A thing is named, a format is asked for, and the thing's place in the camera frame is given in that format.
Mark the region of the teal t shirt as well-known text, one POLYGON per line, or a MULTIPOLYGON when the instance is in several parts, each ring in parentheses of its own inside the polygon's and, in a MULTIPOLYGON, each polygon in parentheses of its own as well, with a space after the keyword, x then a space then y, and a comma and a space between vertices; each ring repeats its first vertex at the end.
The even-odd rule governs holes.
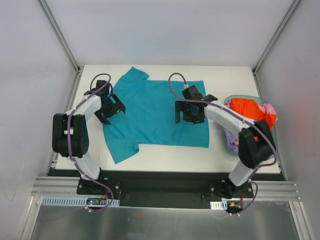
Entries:
POLYGON ((174 94, 181 95, 181 81, 150 80, 149 75, 132 67, 113 90, 125 112, 112 116, 103 134, 114 163, 139 152, 139 145, 168 145, 208 148, 208 121, 200 124, 175 122, 174 94))

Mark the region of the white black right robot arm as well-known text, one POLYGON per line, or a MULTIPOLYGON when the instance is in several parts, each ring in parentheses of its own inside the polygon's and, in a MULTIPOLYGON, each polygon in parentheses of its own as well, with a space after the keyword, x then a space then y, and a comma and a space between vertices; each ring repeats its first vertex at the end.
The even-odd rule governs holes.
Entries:
POLYGON ((211 94, 203 96, 195 85, 185 86, 175 102, 175 122, 216 122, 238 139, 239 161, 226 180, 214 187, 214 192, 231 199, 242 193, 244 186, 267 160, 276 157, 276 145, 268 123, 255 121, 230 109, 211 94))

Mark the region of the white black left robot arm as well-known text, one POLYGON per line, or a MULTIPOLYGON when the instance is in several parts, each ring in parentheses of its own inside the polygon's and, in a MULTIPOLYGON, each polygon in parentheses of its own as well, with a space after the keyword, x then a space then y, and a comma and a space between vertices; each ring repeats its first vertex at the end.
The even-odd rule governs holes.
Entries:
POLYGON ((74 108, 53 116, 53 151, 74 164, 81 178, 89 180, 88 188, 96 195, 105 191, 106 183, 99 178, 100 167, 89 152, 87 122, 91 117, 96 117, 102 125, 109 125, 111 117, 125 111, 126 107, 113 93, 110 82, 98 80, 74 108))

